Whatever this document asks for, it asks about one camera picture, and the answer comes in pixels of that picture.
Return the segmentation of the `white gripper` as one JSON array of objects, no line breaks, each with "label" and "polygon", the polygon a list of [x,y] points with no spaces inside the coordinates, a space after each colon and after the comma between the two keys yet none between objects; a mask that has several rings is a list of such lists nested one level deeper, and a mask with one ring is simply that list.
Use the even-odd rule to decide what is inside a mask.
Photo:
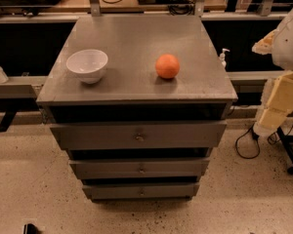
[{"label": "white gripper", "polygon": [[[273,53],[276,30],[272,30],[252,47],[259,55]],[[293,112],[293,71],[269,79],[263,89],[261,105],[256,113],[253,131],[260,137],[273,134]]]}]

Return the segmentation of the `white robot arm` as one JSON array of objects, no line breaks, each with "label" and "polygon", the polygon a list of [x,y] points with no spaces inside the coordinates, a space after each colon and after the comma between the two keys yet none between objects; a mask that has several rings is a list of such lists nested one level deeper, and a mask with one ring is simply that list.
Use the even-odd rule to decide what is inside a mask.
[{"label": "white robot arm", "polygon": [[267,80],[256,113],[253,131],[260,137],[267,137],[293,112],[293,8],[275,30],[252,47],[252,51],[271,54],[272,63],[284,70],[277,78]]}]

